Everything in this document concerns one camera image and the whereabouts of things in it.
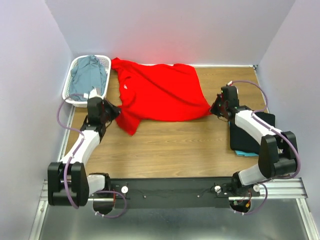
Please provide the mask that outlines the red t shirt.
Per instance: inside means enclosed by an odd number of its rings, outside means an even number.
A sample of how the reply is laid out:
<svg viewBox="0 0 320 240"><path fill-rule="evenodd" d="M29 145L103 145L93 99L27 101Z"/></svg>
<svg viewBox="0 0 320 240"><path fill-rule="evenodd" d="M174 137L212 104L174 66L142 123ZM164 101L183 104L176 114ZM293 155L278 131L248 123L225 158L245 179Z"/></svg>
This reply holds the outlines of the red t shirt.
<svg viewBox="0 0 320 240"><path fill-rule="evenodd" d="M119 82L121 113L117 125L134 135L142 120L184 122L210 115L194 67L174 65L142 65L114 58L111 68Z"/></svg>

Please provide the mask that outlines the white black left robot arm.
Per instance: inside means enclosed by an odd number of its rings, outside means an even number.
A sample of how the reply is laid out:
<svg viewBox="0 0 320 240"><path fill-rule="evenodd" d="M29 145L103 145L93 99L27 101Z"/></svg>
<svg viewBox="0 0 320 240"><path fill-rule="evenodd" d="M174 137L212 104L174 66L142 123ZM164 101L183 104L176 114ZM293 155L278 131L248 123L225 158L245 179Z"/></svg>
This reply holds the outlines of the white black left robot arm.
<svg viewBox="0 0 320 240"><path fill-rule="evenodd" d="M47 168L47 199L51 206L85 206L89 196L104 198L110 194L111 181L107 173L86 174L85 166L101 143L107 128L121 110L100 96L87 100L87 115L71 150Z"/></svg>

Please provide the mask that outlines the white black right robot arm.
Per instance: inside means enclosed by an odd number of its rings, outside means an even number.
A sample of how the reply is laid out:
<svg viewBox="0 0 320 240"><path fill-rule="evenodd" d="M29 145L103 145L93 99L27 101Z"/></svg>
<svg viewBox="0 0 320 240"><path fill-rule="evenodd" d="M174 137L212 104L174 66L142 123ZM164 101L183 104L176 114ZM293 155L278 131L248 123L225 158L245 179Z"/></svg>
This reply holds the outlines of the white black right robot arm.
<svg viewBox="0 0 320 240"><path fill-rule="evenodd" d="M259 144L256 165L234 173L227 189L241 196L253 185L274 178L293 177L301 169L296 136L266 123L245 105L240 105L238 89L225 85L217 95L210 112L249 134Z"/></svg>

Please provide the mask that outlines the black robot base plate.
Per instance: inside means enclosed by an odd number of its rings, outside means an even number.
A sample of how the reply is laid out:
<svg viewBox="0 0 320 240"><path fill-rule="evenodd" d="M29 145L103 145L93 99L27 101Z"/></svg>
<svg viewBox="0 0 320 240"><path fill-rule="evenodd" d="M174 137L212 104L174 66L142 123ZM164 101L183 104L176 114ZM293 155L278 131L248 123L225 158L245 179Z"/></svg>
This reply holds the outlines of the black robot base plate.
<svg viewBox="0 0 320 240"><path fill-rule="evenodd" d="M260 196L253 185L239 187L231 177L107 178L94 193L94 207L129 209L228 208L232 198L244 207Z"/></svg>

